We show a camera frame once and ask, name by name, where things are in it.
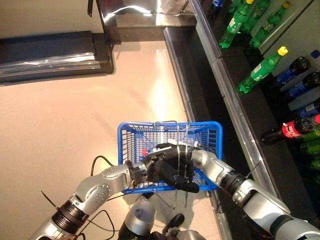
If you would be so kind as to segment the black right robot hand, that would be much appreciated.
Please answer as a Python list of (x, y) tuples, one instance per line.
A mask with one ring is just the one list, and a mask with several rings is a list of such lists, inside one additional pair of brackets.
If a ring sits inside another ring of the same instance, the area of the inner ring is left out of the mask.
[(155, 145), (153, 148), (151, 148), (150, 154), (157, 153), (162, 154), (166, 158), (184, 158), (186, 156), (186, 153), (189, 154), (194, 150), (200, 150), (198, 147), (195, 147), (194, 145), (186, 145), (185, 142), (179, 141), (179, 144), (177, 144), (177, 141), (174, 139), (169, 139), (168, 142), (159, 143)]

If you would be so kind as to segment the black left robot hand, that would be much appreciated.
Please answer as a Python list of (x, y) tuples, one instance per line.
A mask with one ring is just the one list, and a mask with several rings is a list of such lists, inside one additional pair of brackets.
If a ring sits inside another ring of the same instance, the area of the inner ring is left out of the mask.
[(142, 161), (146, 167), (149, 182), (163, 181), (177, 190), (198, 193), (200, 187), (193, 180), (195, 165), (192, 152), (185, 157), (166, 158), (159, 153), (149, 153)]

